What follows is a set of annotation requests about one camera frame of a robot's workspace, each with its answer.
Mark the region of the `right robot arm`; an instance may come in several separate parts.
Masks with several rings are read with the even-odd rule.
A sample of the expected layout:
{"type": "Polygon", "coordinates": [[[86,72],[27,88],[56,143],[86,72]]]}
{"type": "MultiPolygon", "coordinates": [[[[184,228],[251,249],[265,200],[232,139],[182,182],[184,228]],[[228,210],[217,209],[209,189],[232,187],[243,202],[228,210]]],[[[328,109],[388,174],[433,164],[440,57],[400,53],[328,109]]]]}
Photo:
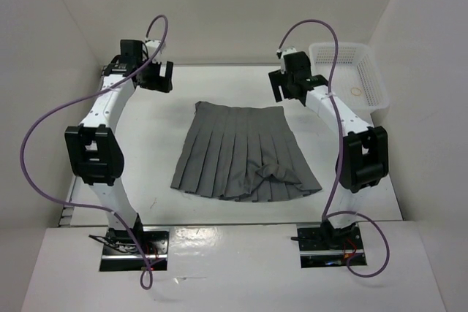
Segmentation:
{"type": "Polygon", "coordinates": [[[346,239],[344,229],[357,221],[370,188],[388,174],[388,133],[357,116],[331,90],[328,79],[313,75],[305,52],[289,47],[278,49],[276,55],[281,66],[268,74],[275,100],[297,99],[338,137],[338,179],[322,216],[329,225],[320,230],[322,244],[337,248],[346,239]]]}

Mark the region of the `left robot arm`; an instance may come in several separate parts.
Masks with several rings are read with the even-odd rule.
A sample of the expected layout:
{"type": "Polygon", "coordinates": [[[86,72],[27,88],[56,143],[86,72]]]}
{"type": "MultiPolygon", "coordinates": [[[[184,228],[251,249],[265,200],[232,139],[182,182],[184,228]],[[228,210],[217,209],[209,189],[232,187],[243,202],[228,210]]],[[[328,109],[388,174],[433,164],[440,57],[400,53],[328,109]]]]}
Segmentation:
{"type": "Polygon", "coordinates": [[[67,127],[64,137],[73,173],[107,208],[108,238],[119,241],[129,253],[146,243],[143,225],[131,206],[121,176],[124,154],[115,136],[118,120],[137,88],[168,93],[172,90],[173,62],[162,63],[158,55],[165,42],[157,39],[123,39],[120,54],[105,68],[102,87],[90,112],[77,126],[67,127]]]}

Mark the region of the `grey pleated skirt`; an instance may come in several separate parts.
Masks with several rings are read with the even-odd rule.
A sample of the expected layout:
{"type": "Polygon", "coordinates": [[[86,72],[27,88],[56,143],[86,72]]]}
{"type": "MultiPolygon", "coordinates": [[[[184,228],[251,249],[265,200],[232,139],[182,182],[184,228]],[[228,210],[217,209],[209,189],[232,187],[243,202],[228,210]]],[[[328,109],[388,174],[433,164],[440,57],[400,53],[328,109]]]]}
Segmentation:
{"type": "Polygon", "coordinates": [[[321,191],[278,107],[198,102],[172,189],[207,199],[286,202],[321,191]]]}

